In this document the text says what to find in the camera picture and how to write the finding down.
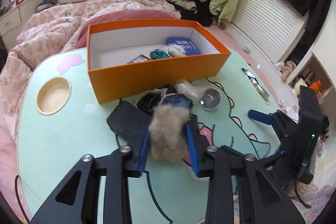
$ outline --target floral blanket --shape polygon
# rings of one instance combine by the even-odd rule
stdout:
[[[17,46],[9,52],[0,74],[0,191],[21,219],[14,193],[14,178],[18,174],[15,141],[23,95],[32,71],[47,57],[74,49],[89,19],[120,10],[145,9],[181,17],[165,0],[89,0],[34,14],[17,37]],[[19,192],[24,203],[21,189]]]

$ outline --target beige fluffy object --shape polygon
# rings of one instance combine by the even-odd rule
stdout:
[[[183,107],[160,105],[154,110],[149,126],[152,155],[156,159],[181,160],[188,153],[184,124],[189,120],[189,110]]]

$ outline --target louvered door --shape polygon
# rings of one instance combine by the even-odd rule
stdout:
[[[283,0],[240,0],[232,22],[276,63],[297,43],[305,19]]]

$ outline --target light green table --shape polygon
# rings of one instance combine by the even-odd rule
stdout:
[[[76,66],[71,66],[65,71],[64,66],[67,66],[59,64],[69,55],[76,55]],[[267,153],[274,153],[280,143],[271,126],[250,120],[247,112],[253,108],[271,113],[275,112],[278,106],[273,98],[270,98],[269,105],[262,101],[241,71],[242,67],[253,72],[248,64],[232,51],[218,75],[210,78],[211,81],[221,83],[227,95],[207,80],[194,82],[196,85],[216,88],[220,91],[222,100],[220,106],[211,112],[196,105],[193,113],[197,114],[199,122],[208,128],[213,128],[215,124],[213,140],[216,146],[232,145],[244,154],[252,153],[264,157]],[[71,95],[59,112],[43,116],[36,109],[36,95],[44,83],[60,75],[58,69],[61,70],[62,77],[70,81]],[[126,100],[134,103],[136,98],[133,96]],[[53,55],[36,68],[26,89],[18,130],[19,173],[31,215],[36,213],[82,155],[92,154],[100,157],[118,148],[115,134],[106,123],[106,118],[117,104],[118,101],[102,105],[97,103],[86,71],[85,48]],[[252,142],[247,137],[251,133],[257,136],[259,142],[270,143],[270,149],[268,144]],[[167,224],[169,219],[175,224],[193,224],[205,217],[208,179],[196,179],[191,168],[183,161],[169,162],[148,157],[146,170],[150,178],[148,174],[144,174],[139,179],[129,179],[134,224],[147,224],[149,220],[150,223]],[[154,197],[168,220],[155,206],[148,189],[149,181]],[[102,223],[103,194],[100,194],[99,199],[98,222]]]

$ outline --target metal screw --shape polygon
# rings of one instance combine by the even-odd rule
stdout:
[[[209,151],[209,152],[216,152],[217,151],[217,147],[214,146],[214,145],[209,145],[207,147],[207,151]]]
[[[92,159],[93,159],[92,155],[89,155],[89,154],[84,155],[84,156],[82,157],[82,161],[85,161],[85,162],[92,161]]]
[[[252,154],[246,154],[246,155],[245,155],[245,159],[246,159],[247,161],[254,161],[254,160],[255,160],[255,156],[252,155]]]
[[[131,150],[132,150],[131,147],[128,146],[128,145],[124,145],[124,146],[122,146],[122,147],[120,148],[120,151],[121,151],[122,153],[127,153],[127,152],[129,152],[129,151],[131,151]]]

